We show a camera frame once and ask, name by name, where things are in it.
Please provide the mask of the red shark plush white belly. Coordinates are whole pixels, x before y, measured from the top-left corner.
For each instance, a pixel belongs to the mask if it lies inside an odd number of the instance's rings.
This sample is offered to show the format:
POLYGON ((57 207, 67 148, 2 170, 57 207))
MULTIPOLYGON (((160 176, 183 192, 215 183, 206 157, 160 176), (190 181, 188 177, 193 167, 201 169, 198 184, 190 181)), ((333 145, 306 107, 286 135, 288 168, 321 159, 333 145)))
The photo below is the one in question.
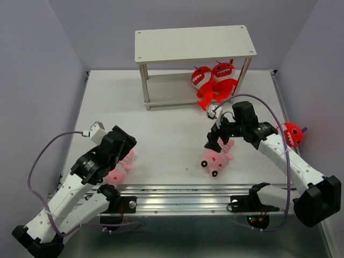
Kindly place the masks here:
POLYGON ((212 78, 216 82, 214 98, 218 103, 231 96, 237 86, 238 81, 234 78, 236 69, 233 61, 231 59, 229 62, 218 62, 212 68, 212 78))

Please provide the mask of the red shark plush toy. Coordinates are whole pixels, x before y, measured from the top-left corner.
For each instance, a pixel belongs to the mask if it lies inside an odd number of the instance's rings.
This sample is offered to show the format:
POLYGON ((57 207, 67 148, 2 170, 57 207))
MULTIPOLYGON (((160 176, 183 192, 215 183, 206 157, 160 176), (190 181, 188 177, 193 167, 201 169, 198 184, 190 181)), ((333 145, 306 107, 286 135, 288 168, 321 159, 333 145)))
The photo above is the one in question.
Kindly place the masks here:
POLYGON ((195 67, 191 76, 191 83, 197 89, 197 104, 204 110, 214 99, 214 88, 217 83, 212 77, 212 70, 208 66, 195 67))

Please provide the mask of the red plush purple horn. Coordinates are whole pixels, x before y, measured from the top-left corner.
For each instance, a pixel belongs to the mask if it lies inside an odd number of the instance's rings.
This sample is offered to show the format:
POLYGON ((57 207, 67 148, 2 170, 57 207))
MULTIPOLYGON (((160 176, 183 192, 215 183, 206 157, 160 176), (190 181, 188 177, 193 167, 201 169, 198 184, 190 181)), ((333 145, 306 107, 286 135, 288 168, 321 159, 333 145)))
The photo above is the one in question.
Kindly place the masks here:
POLYGON ((297 148, 303 141, 307 127, 300 128, 297 124, 286 122, 281 124, 283 134, 289 147, 297 148))

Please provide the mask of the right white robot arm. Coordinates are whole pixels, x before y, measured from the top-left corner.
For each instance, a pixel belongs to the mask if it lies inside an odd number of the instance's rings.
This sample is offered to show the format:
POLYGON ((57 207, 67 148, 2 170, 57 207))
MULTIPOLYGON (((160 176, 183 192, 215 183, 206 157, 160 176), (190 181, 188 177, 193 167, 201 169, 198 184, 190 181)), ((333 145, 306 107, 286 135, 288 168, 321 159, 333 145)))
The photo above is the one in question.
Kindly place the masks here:
POLYGON ((341 209, 341 182, 312 168, 287 144, 283 136, 269 122, 259 122, 253 105, 248 101, 233 105, 233 122, 224 116, 222 108, 210 105, 206 112, 215 121, 207 134, 205 148, 220 153, 220 143, 235 137, 243 138, 265 155, 292 183, 290 188, 277 188, 262 182, 252 186, 247 195, 234 197, 231 212, 258 212, 275 207, 292 212, 307 227, 313 227, 341 209))

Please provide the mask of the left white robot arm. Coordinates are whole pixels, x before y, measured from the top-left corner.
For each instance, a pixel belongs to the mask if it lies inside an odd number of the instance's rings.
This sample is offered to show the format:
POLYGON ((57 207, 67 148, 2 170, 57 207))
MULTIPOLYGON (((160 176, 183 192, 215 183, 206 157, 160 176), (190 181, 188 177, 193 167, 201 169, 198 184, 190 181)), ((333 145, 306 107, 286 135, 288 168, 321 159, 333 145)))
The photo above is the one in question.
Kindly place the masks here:
POLYGON ((120 192, 104 178, 116 168, 137 144, 135 137, 119 126, 106 131, 96 121, 87 131, 74 131, 91 140, 95 146, 80 156, 72 166, 58 191, 46 201, 31 186, 43 209, 26 225, 18 225, 12 236, 32 257, 58 257, 64 249, 64 239, 81 227, 91 227, 96 215, 119 208, 120 192))

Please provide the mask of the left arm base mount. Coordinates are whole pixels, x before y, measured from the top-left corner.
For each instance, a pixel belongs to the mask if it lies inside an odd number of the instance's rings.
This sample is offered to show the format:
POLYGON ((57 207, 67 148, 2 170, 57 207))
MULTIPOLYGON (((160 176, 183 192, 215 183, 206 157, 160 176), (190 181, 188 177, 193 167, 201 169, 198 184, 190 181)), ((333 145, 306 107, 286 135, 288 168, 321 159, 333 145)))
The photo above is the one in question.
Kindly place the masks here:
POLYGON ((124 222, 124 213, 135 213, 136 208, 130 207, 130 202, 136 202, 137 198, 134 196, 122 197, 115 186, 110 184, 101 185, 98 194, 105 197, 105 210, 100 213, 99 222, 102 224, 102 229, 109 233, 114 233, 119 230, 124 222))

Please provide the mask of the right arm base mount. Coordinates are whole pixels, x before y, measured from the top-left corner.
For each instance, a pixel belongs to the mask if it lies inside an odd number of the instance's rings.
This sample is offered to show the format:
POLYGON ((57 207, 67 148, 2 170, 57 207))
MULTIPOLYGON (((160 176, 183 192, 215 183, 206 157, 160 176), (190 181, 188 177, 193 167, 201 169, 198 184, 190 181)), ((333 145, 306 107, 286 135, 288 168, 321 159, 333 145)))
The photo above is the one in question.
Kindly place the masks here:
POLYGON ((253 185, 248 192, 248 195, 236 195, 230 197, 230 202, 227 205, 227 210, 232 213, 246 212, 246 220, 249 226, 260 230, 266 230, 270 223, 269 212, 277 212, 279 207, 263 204, 258 193, 262 190, 268 190, 271 184, 263 182, 253 185))

